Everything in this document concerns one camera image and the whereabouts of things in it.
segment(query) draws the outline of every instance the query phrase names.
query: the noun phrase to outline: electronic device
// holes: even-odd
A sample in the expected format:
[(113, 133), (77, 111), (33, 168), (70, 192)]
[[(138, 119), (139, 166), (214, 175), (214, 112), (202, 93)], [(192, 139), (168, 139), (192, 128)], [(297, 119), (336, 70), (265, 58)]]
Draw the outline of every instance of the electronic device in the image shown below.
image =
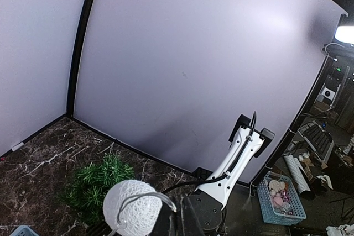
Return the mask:
[(327, 75), (327, 78), (325, 80), (325, 87), (329, 88), (332, 91), (336, 91), (340, 82), (335, 79), (334, 77)]
[(303, 125), (298, 132), (318, 158), (327, 163), (335, 145), (331, 135), (315, 121)]
[(336, 92), (330, 90), (327, 87), (324, 87), (322, 89), (322, 91), (321, 91), (321, 95), (324, 96), (325, 98), (331, 100), (331, 101), (333, 101), (335, 94), (336, 94)]

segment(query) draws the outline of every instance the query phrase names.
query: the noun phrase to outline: white wire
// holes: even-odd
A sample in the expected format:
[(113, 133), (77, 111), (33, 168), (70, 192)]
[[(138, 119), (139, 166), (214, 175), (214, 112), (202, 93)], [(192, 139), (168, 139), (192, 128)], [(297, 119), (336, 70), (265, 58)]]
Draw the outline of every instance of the white wire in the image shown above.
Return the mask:
[(143, 193), (140, 195), (133, 195), (133, 196), (128, 196), (127, 198), (125, 198), (121, 204), (121, 207), (119, 208), (118, 211), (118, 215), (117, 215), (117, 222), (118, 222), (118, 227), (114, 230), (111, 231), (111, 233), (108, 236), (114, 236), (115, 233), (118, 231), (119, 229), (119, 224), (123, 223), (127, 223), (127, 221), (120, 221), (119, 220), (119, 216), (121, 215), (121, 212), (123, 212), (123, 210), (130, 204), (133, 203), (134, 201), (144, 197), (144, 196), (154, 196), (157, 198), (160, 198), (163, 202), (165, 202), (174, 212), (177, 212), (177, 207), (175, 205), (175, 203), (167, 196), (164, 195), (163, 193), (157, 193), (157, 192), (150, 192), (150, 193)]
[(257, 187), (257, 186), (254, 185), (253, 182), (251, 182), (251, 183), (249, 184), (249, 196), (255, 197), (255, 194), (252, 195), (252, 187)]
[(330, 46), (330, 45), (332, 45), (332, 44), (335, 44), (335, 45), (338, 45), (338, 46), (344, 48), (344, 45), (341, 45), (341, 44), (338, 44), (338, 43), (329, 43), (329, 44), (327, 44), (327, 45), (325, 46), (325, 52), (326, 52), (327, 56), (329, 56), (329, 57), (330, 57), (330, 54), (327, 52), (327, 47)]

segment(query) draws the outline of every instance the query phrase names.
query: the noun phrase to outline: black cable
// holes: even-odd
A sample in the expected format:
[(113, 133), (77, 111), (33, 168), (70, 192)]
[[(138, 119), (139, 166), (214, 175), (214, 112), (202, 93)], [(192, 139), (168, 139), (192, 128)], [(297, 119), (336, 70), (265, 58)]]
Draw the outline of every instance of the black cable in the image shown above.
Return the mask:
[(221, 175), (220, 177), (218, 178), (215, 178), (215, 179), (210, 179), (210, 180), (206, 180), (206, 181), (190, 181), (190, 182), (181, 182), (181, 183), (178, 183), (174, 186), (171, 186), (170, 188), (167, 188), (166, 190), (162, 191), (162, 193), (168, 193), (178, 187), (181, 187), (181, 186), (185, 186), (185, 185), (204, 185), (206, 183), (213, 183), (213, 182), (219, 182), (221, 181), (222, 179), (225, 179), (227, 176), (227, 174), (223, 174)]
[[(233, 164), (230, 166), (229, 170), (228, 171), (232, 171), (232, 169), (236, 166), (237, 162), (238, 162), (238, 159), (240, 158), (244, 148), (247, 146), (250, 138), (252, 137), (252, 134), (254, 132), (254, 130), (256, 129), (256, 120), (257, 120), (257, 113), (254, 111), (253, 112), (253, 117), (252, 117), (252, 120), (251, 120), (251, 130), (249, 131), (249, 134), (247, 136), (247, 139), (246, 141), (244, 142), (243, 146), (242, 146), (242, 149), (241, 149), (241, 152), (238, 154), (238, 156), (235, 158), (235, 161), (233, 162)], [(215, 178), (215, 179), (210, 179), (210, 180), (206, 180), (206, 181), (190, 181), (190, 182), (181, 182), (181, 183), (178, 183), (177, 185), (174, 185), (170, 188), (167, 188), (166, 190), (164, 190), (162, 193), (168, 193), (170, 191), (172, 191), (173, 189), (176, 189), (178, 187), (181, 187), (181, 186), (186, 186), (186, 185), (204, 185), (206, 183), (213, 183), (213, 182), (219, 182), (221, 181), (222, 179), (226, 178), (227, 177), (227, 174), (223, 174), (221, 175), (220, 177), (218, 178)]]
[(254, 111), (253, 116), (252, 116), (252, 120), (251, 120), (251, 131), (248, 135), (249, 137), (252, 136), (254, 130), (256, 129), (256, 120), (257, 120), (257, 113)]
[(296, 143), (295, 148), (293, 150), (289, 150), (289, 152), (291, 152), (291, 153), (287, 154), (286, 152), (284, 152), (283, 156), (292, 156), (292, 155), (294, 155), (298, 151), (300, 146), (302, 146), (302, 143), (301, 143), (301, 145), (300, 145), (300, 143)]
[(225, 226), (226, 215), (227, 215), (227, 208), (225, 206), (225, 208), (223, 210), (223, 215), (222, 215), (222, 220), (221, 220), (220, 226), (219, 226), (219, 228), (218, 228), (218, 230), (216, 232), (220, 236), (223, 236), (226, 233), (226, 226)]
[(309, 114), (309, 113), (303, 113), (303, 114), (301, 114), (300, 116), (311, 117), (311, 118), (317, 118), (317, 117), (320, 116), (321, 114), (327, 113), (327, 112), (329, 112), (329, 111), (331, 111), (331, 110), (333, 110), (333, 109), (334, 109), (334, 108), (329, 108), (328, 110), (325, 110), (325, 111), (323, 111), (323, 112), (320, 112), (320, 113), (318, 113), (318, 114), (316, 114), (316, 115)]

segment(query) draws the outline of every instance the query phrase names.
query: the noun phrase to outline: wire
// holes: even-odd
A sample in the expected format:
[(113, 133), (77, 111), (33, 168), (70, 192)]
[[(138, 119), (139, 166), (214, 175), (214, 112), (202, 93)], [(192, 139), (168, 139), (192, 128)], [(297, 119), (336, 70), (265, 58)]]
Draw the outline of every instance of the wire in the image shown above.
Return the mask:
[(327, 112), (329, 112), (329, 111), (331, 111), (331, 110), (333, 110), (334, 108), (332, 107), (332, 108), (329, 108), (329, 109), (327, 109), (327, 110), (325, 110), (325, 111), (323, 111), (323, 112), (320, 112), (320, 113), (318, 113), (318, 114), (316, 114), (316, 115), (313, 115), (313, 114), (309, 114), (309, 113), (303, 113), (303, 114), (301, 114), (300, 116), (305, 116), (305, 117), (310, 117), (310, 118), (319, 118), (319, 119), (323, 119), (323, 117), (318, 117), (318, 116), (320, 116), (321, 114), (325, 114), (325, 113), (327, 113)]
[[(248, 142), (250, 141), (251, 137), (252, 137), (252, 134), (256, 128), (256, 120), (257, 120), (257, 113), (256, 111), (253, 112), (253, 116), (252, 116), (252, 120), (251, 120), (251, 130), (249, 131), (249, 134), (248, 136), (246, 137), (246, 141), (244, 142), (242, 148), (241, 148), (241, 151), (244, 150), (244, 147), (247, 146)], [(229, 171), (231, 171), (233, 168), (234, 168), (234, 164), (237, 163), (238, 161), (238, 158), (240, 157), (240, 153), (238, 154), (238, 156), (235, 158), (235, 162), (230, 166), (229, 168)], [(227, 174), (223, 174), (221, 175), (220, 177), (218, 178), (215, 178), (215, 179), (210, 179), (210, 180), (206, 180), (206, 181), (190, 181), (190, 182), (181, 182), (181, 183), (178, 183), (170, 188), (167, 188), (166, 190), (162, 191), (162, 193), (168, 193), (178, 187), (181, 187), (181, 186), (186, 186), (186, 185), (204, 185), (204, 184), (207, 184), (207, 183), (214, 183), (214, 182), (219, 182), (221, 181), (222, 179), (225, 179), (227, 177)]]
[(226, 215), (227, 215), (227, 207), (225, 206), (219, 229), (216, 231), (216, 233), (220, 236), (225, 235), (226, 233), (226, 226), (225, 226)]
[(288, 150), (289, 146), (287, 147), (287, 149), (285, 150), (285, 152), (283, 153), (282, 156), (290, 156), (290, 155), (294, 155), (296, 151), (298, 151), (298, 148), (299, 148), (299, 143), (296, 143), (294, 145), (294, 147), (292, 148), (292, 150)]
[(181, 183), (178, 183), (170, 188), (167, 188), (166, 190), (162, 191), (162, 193), (168, 193), (178, 187), (181, 187), (181, 186), (186, 186), (186, 185), (204, 185), (206, 183), (213, 183), (213, 182), (219, 182), (221, 181), (222, 179), (225, 179), (227, 177), (227, 174), (223, 174), (221, 175), (220, 177), (218, 178), (215, 178), (215, 179), (210, 179), (210, 180), (206, 180), (206, 181), (190, 181), (190, 182), (181, 182)]
[(251, 182), (251, 183), (249, 184), (249, 196), (255, 197), (255, 194), (254, 194), (254, 193), (252, 194), (252, 191), (254, 191), (254, 190), (252, 189), (252, 187), (257, 187), (257, 186), (254, 185), (253, 182)]
[(177, 212), (177, 207), (175, 205), (175, 203), (166, 195), (163, 195), (162, 193), (156, 193), (156, 192), (150, 192), (150, 193), (142, 193), (139, 195), (133, 195), (133, 196), (128, 196), (127, 198), (125, 198), (119, 208), (118, 211), (118, 215), (117, 215), (117, 223), (118, 223), (118, 227), (116, 229), (113, 229), (111, 231), (111, 233), (108, 236), (114, 236), (116, 235), (116, 232), (118, 231), (119, 228), (125, 228), (127, 225), (127, 221), (123, 220), (123, 225), (121, 225), (121, 221), (120, 221), (120, 215), (123, 212), (124, 209), (126, 209), (126, 207), (130, 204), (133, 203), (134, 201), (144, 197), (144, 196), (154, 196), (157, 198), (160, 198), (163, 202), (165, 202), (173, 212)]
[(335, 44), (335, 45), (338, 45), (338, 46), (344, 48), (344, 45), (341, 45), (341, 44), (338, 44), (338, 43), (329, 43), (329, 44), (327, 44), (327, 45), (325, 46), (325, 52), (326, 52), (327, 56), (329, 56), (329, 57), (331, 57), (331, 56), (330, 56), (330, 53), (327, 52), (327, 47), (330, 46), (330, 45), (332, 45), (332, 44)]
[(256, 120), (257, 120), (257, 112), (253, 112), (252, 120), (251, 120), (251, 131), (249, 132), (248, 136), (251, 137), (255, 128), (256, 128)]
[(294, 150), (290, 150), (290, 152), (292, 151), (290, 154), (285, 154), (284, 153), (283, 156), (293, 156), (298, 151), (300, 146), (303, 146), (303, 144), (302, 143), (296, 143)]

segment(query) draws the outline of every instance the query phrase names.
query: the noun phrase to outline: white yarn ball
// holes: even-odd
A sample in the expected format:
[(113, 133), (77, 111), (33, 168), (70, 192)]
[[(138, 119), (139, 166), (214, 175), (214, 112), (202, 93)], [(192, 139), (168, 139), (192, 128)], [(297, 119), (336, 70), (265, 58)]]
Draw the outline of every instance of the white yarn ball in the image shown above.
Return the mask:
[[(125, 198), (143, 193), (156, 192), (149, 184), (137, 180), (122, 181), (114, 185), (103, 202), (103, 214), (112, 230), (118, 226), (117, 215)], [(126, 227), (119, 228), (121, 236), (146, 236), (154, 228), (162, 202), (154, 196), (144, 196), (130, 203), (121, 212), (120, 221), (127, 221)]]

